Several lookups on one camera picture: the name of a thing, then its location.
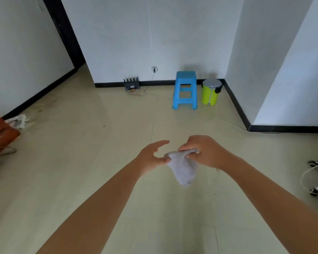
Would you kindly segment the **person's left hand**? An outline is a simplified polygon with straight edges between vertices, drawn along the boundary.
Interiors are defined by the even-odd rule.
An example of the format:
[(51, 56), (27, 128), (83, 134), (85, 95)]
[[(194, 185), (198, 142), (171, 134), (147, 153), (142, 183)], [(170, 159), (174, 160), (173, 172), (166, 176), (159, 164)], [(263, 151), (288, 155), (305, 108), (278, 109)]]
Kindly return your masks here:
[(164, 145), (169, 144), (169, 140), (161, 140), (147, 145), (141, 150), (138, 156), (134, 159), (135, 167), (139, 169), (140, 176), (143, 176), (149, 171), (152, 171), (158, 166), (154, 166), (154, 154)]

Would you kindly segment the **person's right hand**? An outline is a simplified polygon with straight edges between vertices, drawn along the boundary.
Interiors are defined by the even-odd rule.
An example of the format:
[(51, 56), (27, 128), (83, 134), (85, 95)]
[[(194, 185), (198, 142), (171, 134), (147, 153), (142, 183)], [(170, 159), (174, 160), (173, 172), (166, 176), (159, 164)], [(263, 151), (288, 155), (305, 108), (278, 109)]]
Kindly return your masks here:
[(181, 147), (197, 148), (199, 153), (190, 153), (187, 158), (201, 165), (223, 171), (238, 159), (236, 155), (223, 148), (212, 137), (206, 135), (190, 136)]

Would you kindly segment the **grey sock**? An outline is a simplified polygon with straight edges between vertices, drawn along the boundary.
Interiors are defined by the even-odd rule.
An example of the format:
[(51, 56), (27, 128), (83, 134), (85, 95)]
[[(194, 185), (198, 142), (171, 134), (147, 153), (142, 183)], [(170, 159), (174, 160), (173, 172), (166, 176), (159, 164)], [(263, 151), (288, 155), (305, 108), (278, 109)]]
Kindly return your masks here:
[(189, 187), (195, 178), (197, 162), (187, 158), (189, 153), (172, 151), (166, 153), (165, 157), (170, 157), (171, 161), (167, 164), (173, 171), (177, 181), (184, 187)]

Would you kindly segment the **person's left forearm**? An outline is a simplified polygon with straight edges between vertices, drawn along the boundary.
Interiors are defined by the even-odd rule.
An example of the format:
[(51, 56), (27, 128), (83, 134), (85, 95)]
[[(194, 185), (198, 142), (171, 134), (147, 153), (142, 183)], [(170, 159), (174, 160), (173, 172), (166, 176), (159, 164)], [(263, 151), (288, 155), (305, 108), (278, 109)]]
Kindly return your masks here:
[(135, 159), (82, 203), (36, 254), (101, 254), (144, 171)]

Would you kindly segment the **person's right forearm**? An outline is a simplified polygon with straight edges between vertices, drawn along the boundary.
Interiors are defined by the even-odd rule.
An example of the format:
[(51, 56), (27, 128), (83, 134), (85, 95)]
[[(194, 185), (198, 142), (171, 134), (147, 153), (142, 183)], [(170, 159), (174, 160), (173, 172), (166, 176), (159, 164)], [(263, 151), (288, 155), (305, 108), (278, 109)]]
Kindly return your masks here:
[(233, 154), (222, 170), (242, 189), (289, 254), (318, 254), (317, 211)]

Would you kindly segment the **blue plastic stool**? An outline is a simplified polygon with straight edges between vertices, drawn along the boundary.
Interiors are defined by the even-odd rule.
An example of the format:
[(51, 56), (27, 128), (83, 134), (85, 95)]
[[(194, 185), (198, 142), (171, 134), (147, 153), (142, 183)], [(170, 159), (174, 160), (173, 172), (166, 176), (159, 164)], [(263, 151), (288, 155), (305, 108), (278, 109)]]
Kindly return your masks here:
[[(180, 97), (181, 92), (189, 92), (190, 97)], [(198, 107), (197, 77), (195, 71), (178, 71), (176, 73), (173, 109), (178, 109), (179, 104), (191, 104), (194, 110)]]

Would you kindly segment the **green pedal trash bin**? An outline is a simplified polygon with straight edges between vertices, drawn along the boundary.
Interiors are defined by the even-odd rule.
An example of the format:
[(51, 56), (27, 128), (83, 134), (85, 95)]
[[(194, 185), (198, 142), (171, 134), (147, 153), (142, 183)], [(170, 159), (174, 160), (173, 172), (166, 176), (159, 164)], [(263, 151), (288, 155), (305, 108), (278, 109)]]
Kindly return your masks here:
[(207, 106), (216, 105), (218, 94), (223, 87), (219, 79), (209, 78), (202, 83), (202, 104)]

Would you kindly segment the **black router with antennas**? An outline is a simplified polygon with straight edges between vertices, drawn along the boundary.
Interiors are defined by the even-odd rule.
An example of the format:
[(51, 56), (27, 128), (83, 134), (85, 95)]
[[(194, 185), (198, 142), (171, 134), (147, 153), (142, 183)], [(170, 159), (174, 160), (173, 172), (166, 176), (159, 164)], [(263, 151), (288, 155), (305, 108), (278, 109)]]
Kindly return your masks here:
[(123, 79), (124, 87), (126, 91), (133, 91), (140, 89), (140, 82), (138, 77), (128, 77)]

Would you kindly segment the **white wheeled rack base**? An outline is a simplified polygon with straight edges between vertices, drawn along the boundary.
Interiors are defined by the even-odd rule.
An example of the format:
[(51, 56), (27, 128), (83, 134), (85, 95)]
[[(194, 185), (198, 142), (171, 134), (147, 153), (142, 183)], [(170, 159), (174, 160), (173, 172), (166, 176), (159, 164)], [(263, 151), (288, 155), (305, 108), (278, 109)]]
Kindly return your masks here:
[(301, 187), (312, 197), (318, 197), (318, 160), (309, 160), (309, 168), (300, 176)]

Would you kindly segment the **dark door frame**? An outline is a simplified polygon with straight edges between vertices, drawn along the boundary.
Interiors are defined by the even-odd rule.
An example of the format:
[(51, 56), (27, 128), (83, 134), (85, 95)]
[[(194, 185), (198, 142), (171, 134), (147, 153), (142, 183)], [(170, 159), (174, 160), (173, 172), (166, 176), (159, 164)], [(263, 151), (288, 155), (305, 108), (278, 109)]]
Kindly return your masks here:
[(85, 64), (85, 58), (61, 0), (43, 0), (76, 69)]

